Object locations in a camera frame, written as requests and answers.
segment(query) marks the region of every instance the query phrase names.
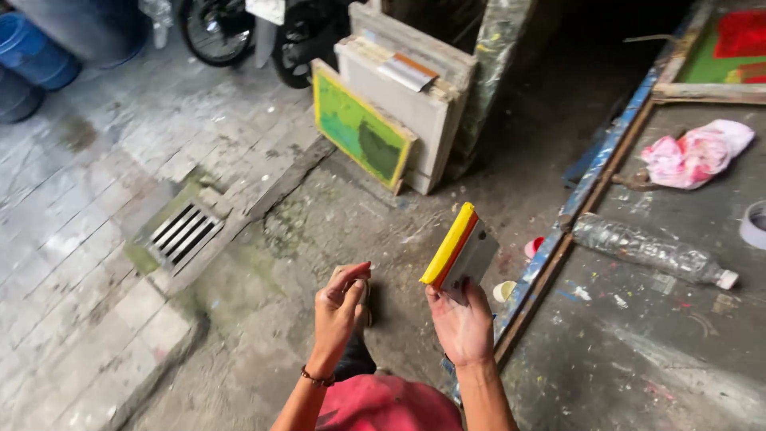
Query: metal drain grate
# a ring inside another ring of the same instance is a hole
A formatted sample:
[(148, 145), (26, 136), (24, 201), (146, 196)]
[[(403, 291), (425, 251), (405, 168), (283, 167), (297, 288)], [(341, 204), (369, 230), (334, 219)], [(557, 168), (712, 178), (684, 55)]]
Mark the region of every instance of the metal drain grate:
[(200, 205), (189, 202), (152, 233), (154, 251), (165, 265), (180, 271), (223, 224)]

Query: tire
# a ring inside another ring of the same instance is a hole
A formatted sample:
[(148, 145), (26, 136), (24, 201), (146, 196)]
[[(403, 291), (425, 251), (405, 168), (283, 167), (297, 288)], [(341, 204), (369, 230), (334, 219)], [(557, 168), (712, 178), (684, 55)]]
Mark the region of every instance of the tire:
[[(198, 20), (200, 26), (202, 25), (201, 19), (199, 17), (193, 16), (195, 11), (194, 6), (195, 4), (198, 4), (199, 1), (201, 0), (181, 0), (180, 4), (178, 5), (178, 26), (181, 28), (181, 36), (184, 40), (184, 43), (186, 44), (186, 47), (199, 61), (207, 64), (208, 66), (228, 67), (241, 63), (252, 51), (250, 49), (250, 43), (253, 40), (255, 28), (249, 30), (247, 34), (243, 38), (241, 37), (239, 41), (235, 41), (236, 45), (231, 53), (222, 56), (207, 54), (201, 50), (204, 46), (198, 46), (199, 41), (195, 42), (194, 38), (192, 37), (192, 30), (190, 29), (192, 20)], [(207, 0), (205, 2), (206, 5), (210, 3), (212, 3), (212, 0)]]
[[(291, 88), (306, 88), (311, 85), (310, 64), (287, 64), (284, 57), (286, 45), (300, 43), (316, 37), (327, 25), (327, 19), (322, 16), (311, 2), (300, 2), (285, 12), (284, 25), (277, 29), (277, 40), (271, 53), (274, 70), (286, 86)], [(322, 57), (334, 57), (335, 53), (329, 52)], [(296, 74), (299, 67), (305, 71)]]

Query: yellow squeegee handle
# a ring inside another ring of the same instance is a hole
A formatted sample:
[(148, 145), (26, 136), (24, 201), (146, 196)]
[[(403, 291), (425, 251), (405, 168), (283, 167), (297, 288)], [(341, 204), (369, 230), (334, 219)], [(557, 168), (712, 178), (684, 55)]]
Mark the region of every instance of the yellow squeegee handle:
[(452, 223), (450, 231), (447, 232), (447, 236), (445, 236), (444, 241), (441, 242), (439, 250), (436, 252), (436, 255), (434, 255), (434, 258), (431, 259), (431, 263), (428, 264), (426, 272), (423, 273), (423, 277), (421, 277), (423, 283), (429, 285), (436, 281), (437, 277), (444, 269), (444, 266), (449, 262), (452, 251), (460, 242), (460, 237), (463, 236), (463, 232), (465, 232), (472, 215), (473, 204), (470, 202), (464, 203), (455, 222)]

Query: blue barrel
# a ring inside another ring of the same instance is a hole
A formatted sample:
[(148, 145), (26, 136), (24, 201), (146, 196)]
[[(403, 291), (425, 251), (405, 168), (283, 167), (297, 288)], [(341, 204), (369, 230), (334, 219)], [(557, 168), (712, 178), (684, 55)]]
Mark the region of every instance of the blue barrel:
[(34, 114), (45, 92), (0, 66), (0, 123), (15, 123)]
[(138, 0), (10, 0), (56, 43), (92, 67), (108, 69), (138, 54), (148, 19)]
[(0, 15), (0, 64), (46, 90), (58, 90), (80, 73), (80, 63), (23, 15)]

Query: dark pants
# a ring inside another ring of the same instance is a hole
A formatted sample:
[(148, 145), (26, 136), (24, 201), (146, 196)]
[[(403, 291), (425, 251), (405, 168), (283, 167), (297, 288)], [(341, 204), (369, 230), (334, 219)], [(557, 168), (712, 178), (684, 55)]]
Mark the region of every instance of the dark pants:
[(377, 369), (378, 366), (375, 365), (365, 346), (364, 338), (356, 331), (352, 331), (343, 356), (335, 368), (336, 382), (342, 382), (359, 374), (375, 374)]

